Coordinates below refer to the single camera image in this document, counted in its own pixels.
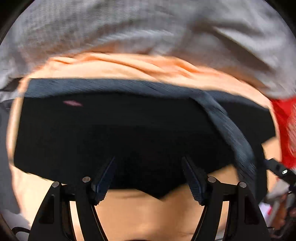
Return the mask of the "peach orange blanket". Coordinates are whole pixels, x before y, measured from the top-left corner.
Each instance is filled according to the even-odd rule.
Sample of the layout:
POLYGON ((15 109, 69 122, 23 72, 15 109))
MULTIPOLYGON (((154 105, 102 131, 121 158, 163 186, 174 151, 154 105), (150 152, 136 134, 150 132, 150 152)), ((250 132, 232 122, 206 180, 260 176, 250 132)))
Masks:
MULTIPOLYGON (((72 57, 55 56, 22 77, 18 90, 25 92, 33 79, 54 77, 62 80, 68 77, 122 78, 125 82, 139 80, 219 90, 245 97, 273 112, 271 102, 242 78, 170 56, 94 52, 72 57)), ((183 185, 160 201, 141 191, 114 190, 109 192, 97 212, 111 240, 189 240, 202 208, 193 201, 189 188, 183 185)))

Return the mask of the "black pants patterned waistband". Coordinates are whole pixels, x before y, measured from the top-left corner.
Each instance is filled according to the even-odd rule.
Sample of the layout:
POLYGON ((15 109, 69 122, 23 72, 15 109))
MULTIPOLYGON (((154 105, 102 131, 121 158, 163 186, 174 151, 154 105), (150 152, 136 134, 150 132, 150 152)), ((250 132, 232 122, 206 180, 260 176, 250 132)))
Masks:
POLYGON ((186 182, 182 159, 206 173, 237 168, 255 198, 267 192, 262 144, 270 111, 223 91, 124 79, 36 78, 23 95, 14 165, 64 184, 117 162, 112 189, 157 199, 186 182))

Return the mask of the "red embroidered cushion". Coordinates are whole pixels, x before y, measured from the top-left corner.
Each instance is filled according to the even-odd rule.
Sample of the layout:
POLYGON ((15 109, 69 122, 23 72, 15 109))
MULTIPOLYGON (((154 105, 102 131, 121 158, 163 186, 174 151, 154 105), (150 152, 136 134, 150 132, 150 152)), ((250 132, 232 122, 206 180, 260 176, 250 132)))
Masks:
POLYGON ((280 132, 281 162, 295 169, 295 97, 271 99, 280 132))

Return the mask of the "grey striped duvet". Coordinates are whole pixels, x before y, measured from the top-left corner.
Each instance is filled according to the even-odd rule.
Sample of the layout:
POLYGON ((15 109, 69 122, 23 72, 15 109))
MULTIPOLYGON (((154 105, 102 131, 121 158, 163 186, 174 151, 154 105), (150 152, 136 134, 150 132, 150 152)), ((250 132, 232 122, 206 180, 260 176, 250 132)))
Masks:
POLYGON ((1 43, 1 90, 87 51, 171 55, 295 96, 295 36, 265 1, 34 1, 1 43))

